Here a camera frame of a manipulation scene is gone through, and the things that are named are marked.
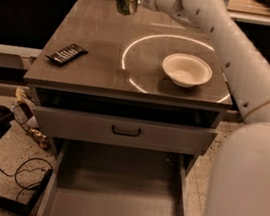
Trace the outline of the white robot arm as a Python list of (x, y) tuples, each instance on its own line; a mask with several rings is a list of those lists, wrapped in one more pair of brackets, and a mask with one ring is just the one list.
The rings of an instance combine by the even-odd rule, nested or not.
[(230, 18), (225, 0), (139, 1), (208, 34), (245, 122), (217, 153), (204, 216), (270, 216), (270, 64)]

